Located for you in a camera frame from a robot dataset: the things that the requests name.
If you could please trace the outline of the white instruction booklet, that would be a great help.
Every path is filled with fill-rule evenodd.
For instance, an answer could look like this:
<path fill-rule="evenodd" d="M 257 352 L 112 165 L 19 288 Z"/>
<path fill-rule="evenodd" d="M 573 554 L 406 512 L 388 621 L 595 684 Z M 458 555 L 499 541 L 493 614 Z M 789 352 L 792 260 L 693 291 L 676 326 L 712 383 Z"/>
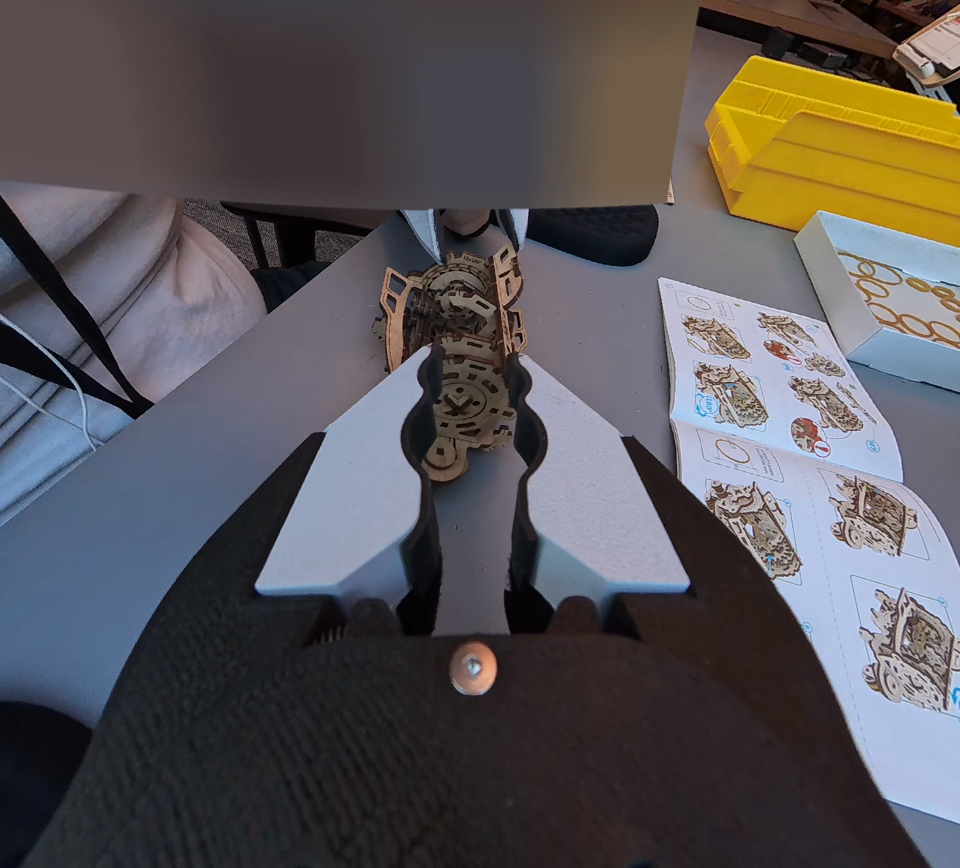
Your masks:
<path fill-rule="evenodd" d="M 816 649 L 889 800 L 958 821 L 959 582 L 824 322 L 660 278 L 680 479 Z"/>

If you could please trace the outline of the person in grey hoodie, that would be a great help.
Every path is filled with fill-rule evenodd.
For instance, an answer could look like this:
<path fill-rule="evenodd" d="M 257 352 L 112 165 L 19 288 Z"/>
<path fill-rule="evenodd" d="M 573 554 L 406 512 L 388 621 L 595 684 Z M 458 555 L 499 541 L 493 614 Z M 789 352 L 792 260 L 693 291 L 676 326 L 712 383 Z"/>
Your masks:
<path fill-rule="evenodd" d="M 3 180 L 3 199 L 157 402 L 266 315 L 257 283 L 174 198 Z M 92 454 L 72 388 L 2 365 L 2 523 Z"/>

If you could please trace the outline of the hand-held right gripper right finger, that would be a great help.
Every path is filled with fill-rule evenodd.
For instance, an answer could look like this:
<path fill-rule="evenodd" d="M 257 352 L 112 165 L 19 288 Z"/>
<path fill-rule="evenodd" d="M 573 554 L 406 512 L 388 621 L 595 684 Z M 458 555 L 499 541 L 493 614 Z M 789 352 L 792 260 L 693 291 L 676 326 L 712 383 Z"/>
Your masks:
<path fill-rule="evenodd" d="M 535 363 L 508 359 L 514 447 L 526 463 L 511 532 L 511 633 L 542 632 L 568 598 L 600 617 L 616 595 L 690 587 L 620 432 Z"/>

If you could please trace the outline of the black office chair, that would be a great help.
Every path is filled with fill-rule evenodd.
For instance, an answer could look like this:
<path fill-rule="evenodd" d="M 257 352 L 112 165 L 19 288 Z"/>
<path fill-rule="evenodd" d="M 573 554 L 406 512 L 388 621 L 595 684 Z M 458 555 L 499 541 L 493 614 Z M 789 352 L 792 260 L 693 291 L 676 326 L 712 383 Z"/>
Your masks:
<path fill-rule="evenodd" d="M 266 270 L 270 265 L 258 229 L 259 221 L 268 222 L 273 226 L 282 267 L 293 267 L 313 261 L 315 235 L 320 231 L 365 238 L 374 230 L 373 227 L 356 226 L 325 217 L 297 215 L 286 211 L 267 211 L 231 202 L 221 202 L 221 205 L 226 211 L 243 219 L 256 264 L 260 270 Z"/>

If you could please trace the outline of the pile of tan rubber bands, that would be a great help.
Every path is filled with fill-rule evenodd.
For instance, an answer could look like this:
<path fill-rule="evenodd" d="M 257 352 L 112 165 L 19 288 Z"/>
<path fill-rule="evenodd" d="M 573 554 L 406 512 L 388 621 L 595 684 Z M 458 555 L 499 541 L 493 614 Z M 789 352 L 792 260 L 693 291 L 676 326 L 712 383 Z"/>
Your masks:
<path fill-rule="evenodd" d="M 838 255 L 882 327 L 959 348 L 958 283 L 930 280 L 846 250 Z"/>

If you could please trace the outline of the yellow plastic bin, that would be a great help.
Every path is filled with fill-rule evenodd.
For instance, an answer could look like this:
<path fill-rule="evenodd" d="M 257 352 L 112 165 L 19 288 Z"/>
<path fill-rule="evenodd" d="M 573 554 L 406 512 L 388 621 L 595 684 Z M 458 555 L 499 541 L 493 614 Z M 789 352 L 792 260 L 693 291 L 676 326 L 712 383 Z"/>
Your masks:
<path fill-rule="evenodd" d="M 958 245 L 951 104 L 753 56 L 705 129 L 731 214 L 799 231 L 823 211 Z"/>

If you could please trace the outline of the grey desk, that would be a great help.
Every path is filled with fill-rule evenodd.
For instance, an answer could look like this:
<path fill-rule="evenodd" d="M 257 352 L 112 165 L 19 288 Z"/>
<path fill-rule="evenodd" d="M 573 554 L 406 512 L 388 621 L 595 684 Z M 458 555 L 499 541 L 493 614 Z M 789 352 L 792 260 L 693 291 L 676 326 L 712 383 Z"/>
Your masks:
<path fill-rule="evenodd" d="M 677 600 L 498 634 L 507 447 L 438 491 L 446 636 L 255 577 L 324 430 L 384 377 L 387 223 L 2 534 L 2 696 L 94 726 L 27 866 L 925 866 L 810 643 L 673 474 L 657 276 L 822 315 L 790 234 L 727 215 L 703 123 L 759 46 L 696 30 L 652 254 L 530 244 L 532 356 L 619 432 Z"/>

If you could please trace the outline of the brown wooden table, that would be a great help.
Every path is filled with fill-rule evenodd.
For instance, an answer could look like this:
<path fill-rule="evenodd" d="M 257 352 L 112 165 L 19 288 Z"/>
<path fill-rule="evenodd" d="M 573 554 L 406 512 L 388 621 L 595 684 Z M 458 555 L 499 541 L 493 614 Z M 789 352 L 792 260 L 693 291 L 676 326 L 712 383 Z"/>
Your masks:
<path fill-rule="evenodd" d="M 832 46 L 892 58 L 897 43 L 834 2 L 821 0 L 701 0 L 712 11 L 776 27 Z"/>

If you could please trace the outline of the clipboard with printed sheet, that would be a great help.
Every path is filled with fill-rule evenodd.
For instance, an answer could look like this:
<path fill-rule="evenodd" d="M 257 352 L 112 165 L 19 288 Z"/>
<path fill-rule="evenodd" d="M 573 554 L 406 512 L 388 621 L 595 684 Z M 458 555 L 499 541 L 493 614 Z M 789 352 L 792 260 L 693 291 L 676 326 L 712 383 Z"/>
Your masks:
<path fill-rule="evenodd" d="M 948 101 L 945 85 L 959 78 L 959 7 L 896 46 L 893 59 L 918 94 Z"/>

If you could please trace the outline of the person's dark trousers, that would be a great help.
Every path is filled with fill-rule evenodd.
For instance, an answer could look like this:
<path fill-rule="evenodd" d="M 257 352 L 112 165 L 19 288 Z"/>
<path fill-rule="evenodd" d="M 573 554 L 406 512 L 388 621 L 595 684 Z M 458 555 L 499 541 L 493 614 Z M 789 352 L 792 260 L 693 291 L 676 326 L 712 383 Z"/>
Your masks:
<path fill-rule="evenodd" d="M 268 313 L 318 277 L 330 262 L 310 260 L 292 267 L 257 268 L 250 271 Z"/>

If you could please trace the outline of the wooden mechanical model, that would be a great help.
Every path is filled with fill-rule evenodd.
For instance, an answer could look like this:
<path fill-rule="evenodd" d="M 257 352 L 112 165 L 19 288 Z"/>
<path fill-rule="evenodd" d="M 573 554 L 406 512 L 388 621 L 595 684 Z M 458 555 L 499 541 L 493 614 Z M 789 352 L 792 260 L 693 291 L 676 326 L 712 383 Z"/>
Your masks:
<path fill-rule="evenodd" d="M 382 315 L 372 329 L 385 344 L 388 370 L 434 342 L 445 352 L 434 404 L 437 441 L 423 458 L 437 485 L 468 471 L 470 450 L 490 452 L 511 437 L 507 359 L 526 347 L 522 288 L 510 243 L 489 258 L 448 252 L 423 272 L 386 271 Z"/>

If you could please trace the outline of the white cardboard box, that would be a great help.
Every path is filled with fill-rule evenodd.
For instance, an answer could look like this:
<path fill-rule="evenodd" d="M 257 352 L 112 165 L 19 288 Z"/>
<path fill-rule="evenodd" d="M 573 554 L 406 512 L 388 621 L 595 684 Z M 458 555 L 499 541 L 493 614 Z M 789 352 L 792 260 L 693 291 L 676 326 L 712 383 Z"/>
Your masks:
<path fill-rule="evenodd" d="M 854 219 L 817 212 L 795 244 L 844 356 L 913 382 L 958 392 L 959 347 L 882 326 L 861 298 L 839 252 L 882 262 L 930 281 L 958 284 L 956 247 Z"/>

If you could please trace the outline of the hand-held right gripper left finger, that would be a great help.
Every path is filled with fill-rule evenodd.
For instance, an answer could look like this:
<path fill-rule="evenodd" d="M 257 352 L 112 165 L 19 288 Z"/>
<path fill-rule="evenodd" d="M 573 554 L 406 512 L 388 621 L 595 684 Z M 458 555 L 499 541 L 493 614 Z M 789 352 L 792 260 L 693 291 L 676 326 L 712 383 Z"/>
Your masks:
<path fill-rule="evenodd" d="M 395 610 L 405 634 L 434 631 L 442 557 L 423 461 L 436 439 L 443 348 L 425 346 L 324 432 L 255 583 L 259 595 L 361 599 Z"/>

